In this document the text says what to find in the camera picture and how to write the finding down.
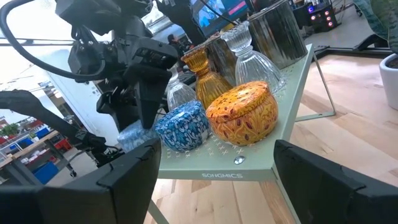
light wood floor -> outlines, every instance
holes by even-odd
[[[398,186],[398,111],[388,107],[381,60],[329,55],[320,60],[337,116],[296,123],[290,142]],[[313,64],[298,116],[330,110]],[[152,198],[171,224],[291,223],[277,216],[257,182],[161,180]],[[145,224],[155,223],[147,215]]]

clear glass jar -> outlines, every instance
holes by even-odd
[[[178,65],[174,65],[169,70],[173,73],[169,84],[167,85],[167,105],[169,106],[169,111],[172,111],[174,108],[197,98],[195,90],[180,82],[178,79],[177,66]]]
[[[229,49],[237,56],[236,84],[252,81],[265,81],[271,93],[277,93],[284,85],[285,78],[280,70],[265,55],[253,50],[249,32],[249,22],[245,21],[221,35]]]
[[[225,78],[210,70],[206,48],[200,47],[181,59],[197,76],[195,91],[205,109],[221,94],[232,89],[231,84]]]

table surface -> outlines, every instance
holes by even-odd
[[[275,129],[262,141],[249,146],[233,146],[211,134],[206,142],[194,151],[179,153],[162,149],[159,178],[209,179],[209,180],[274,180],[274,144],[277,139],[289,140],[295,123],[300,100],[314,54],[313,45],[307,45],[308,54],[297,63],[282,69],[287,84],[278,92],[279,116]],[[234,163],[237,156],[246,159]]]
[[[2,161],[0,163],[0,168],[4,167],[5,165],[7,165],[8,163],[12,162],[13,159],[18,159],[21,156],[26,155],[27,153],[29,153],[30,151],[34,150],[37,146],[41,145],[44,143],[44,141],[56,136],[58,133],[58,131],[52,131],[50,134],[44,136],[42,139],[38,140],[37,142],[34,142],[33,144],[31,144],[30,146],[26,147],[25,149],[15,153],[14,155],[12,155],[11,158],[7,158],[5,161]]]

yellow glass vase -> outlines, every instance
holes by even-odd
[[[231,84],[209,68],[206,48],[200,47],[181,58],[197,76],[196,93],[207,109],[221,94],[232,89]]]

table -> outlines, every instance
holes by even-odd
[[[262,141],[249,146],[232,146],[219,140],[211,134],[208,140],[198,149],[185,154],[173,152],[168,148],[162,149],[160,162],[160,179],[190,179],[190,180],[233,180],[273,182],[280,189],[286,205],[296,223],[300,220],[284,190],[274,164],[274,144],[277,139],[289,140],[295,121],[322,118],[336,114],[326,81],[314,54],[313,45],[307,45],[308,54],[297,63],[282,69],[287,75],[287,84],[275,99],[278,102],[279,117],[275,129]],[[328,93],[333,111],[296,118],[300,100],[303,95],[310,64],[314,58],[323,84]],[[241,164],[235,164],[235,159],[242,156]],[[168,223],[154,202],[148,211],[159,224]]]
[[[61,152],[55,148],[55,146],[50,142],[50,139],[56,135],[58,135],[58,131],[52,131],[48,135],[44,136],[42,139],[37,142],[31,144],[25,149],[15,153],[11,158],[7,158],[5,161],[0,162],[0,169],[6,169],[8,173],[10,173],[21,185],[41,185],[42,183],[35,177],[35,175],[19,160],[22,156],[33,151],[37,146],[41,144],[46,144],[52,154],[60,160],[58,162],[57,167],[59,170],[67,167],[71,175],[76,176],[76,172],[73,170],[73,167],[69,164],[69,162],[65,159]]]

